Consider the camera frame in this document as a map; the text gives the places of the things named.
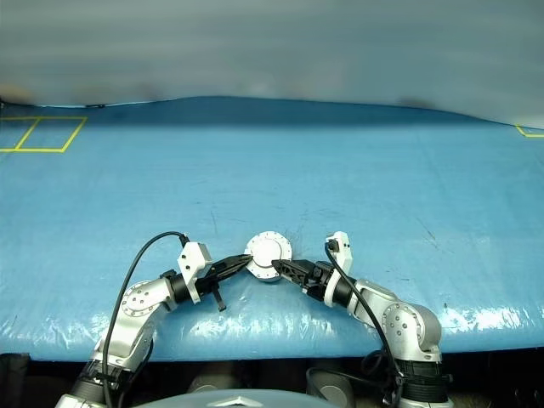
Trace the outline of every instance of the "blue tarp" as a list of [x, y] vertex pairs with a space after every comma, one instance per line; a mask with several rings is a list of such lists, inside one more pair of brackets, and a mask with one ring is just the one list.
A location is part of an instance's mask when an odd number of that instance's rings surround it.
[[[2, 115], [1, 352], [86, 360], [133, 256], [163, 230], [206, 243], [214, 259], [276, 230], [311, 260], [343, 230], [352, 275], [429, 307], [443, 351], [544, 342], [544, 139], [437, 111], [285, 100]], [[157, 244], [133, 281], [156, 278], [178, 255], [175, 239]], [[153, 358], [379, 348], [372, 329], [287, 281], [245, 272], [222, 294], [223, 313], [211, 297], [171, 313]]]

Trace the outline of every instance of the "robotic arm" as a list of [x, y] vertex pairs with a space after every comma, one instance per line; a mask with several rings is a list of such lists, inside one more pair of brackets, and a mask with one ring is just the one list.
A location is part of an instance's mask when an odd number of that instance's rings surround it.
[[[353, 258], [348, 235], [337, 232], [326, 238], [337, 266], [347, 274]], [[274, 260], [276, 271], [300, 285], [303, 292], [329, 307], [339, 304], [355, 319], [375, 327], [350, 285], [330, 263], [308, 260]], [[446, 394], [449, 376], [441, 372], [441, 327], [429, 309], [400, 300], [390, 290], [368, 280], [348, 277], [381, 325], [396, 364], [394, 393], [400, 408], [451, 408]]]
[[[179, 233], [173, 234], [183, 238], [184, 247], [178, 258], [181, 273], [169, 270], [156, 280], [136, 283], [124, 292], [115, 321], [111, 322], [113, 329], [109, 342], [107, 334], [99, 340], [71, 394], [64, 395], [57, 408], [103, 408], [105, 384], [116, 395], [126, 390], [150, 354], [156, 326], [179, 303], [189, 299], [199, 303], [202, 296], [212, 293], [219, 311], [225, 309], [218, 283], [246, 267], [252, 256], [237, 255], [212, 263], [204, 244], [189, 242]], [[304, 293], [329, 307], [343, 306], [355, 319], [380, 332], [393, 361], [389, 369], [394, 372], [395, 387], [390, 400], [398, 402], [399, 408], [452, 408], [445, 387], [449, 378], [441, 372], [438, 347], [441, 327], [436, 316], [429, 309], [406, 303], [368, 280], [346, 276], [353, 259], [345, 233], [337, 232], [327, 237], [326, 251], [332, 263], [287, 259], [272, 260], [271, 263], [281, 276], [300, 285]], [[103, 369], [105, 352], [107, 370]], [[251, 394], [249, 391], [236, 392], [236, 396], [229, 394], [225, 395], [228, 399], [216, 401], [219, 405], [206, 403], [202, 406], [239, 406], [240, 401], [245, 401]], [[275, 393], [279, 398], [281, 392]], [[220, 393], [209, 395], [215, 400]], [[304, 398], [309, 399], [304, 406], [330, 406], [309, 396]]]
[[[64, 395], [57, 408], [103, 407], [105, 381], [110, 384], [113, 393], [119, 394], [145, 361], [157, 324], [179, 303], [189, 299], [198, 303], [201, 296], [211, 292], [218, 302], [219, 311], [226, 309], [218, 283], [243, 269], [252, 257], [238, 255], [212, 264], [204, 244], [189, 240], [183, 243], [178, 258], [181, 274], [176, 274], [172, 269], [156, 280], [141, 281], [125, 291], [121, 308], [113, 322], [107, 350], [107, 372], [102, 370], [104, 335], [96, 344], [71, 394]], [[197, 277], [206, 269], [204, 276]]]

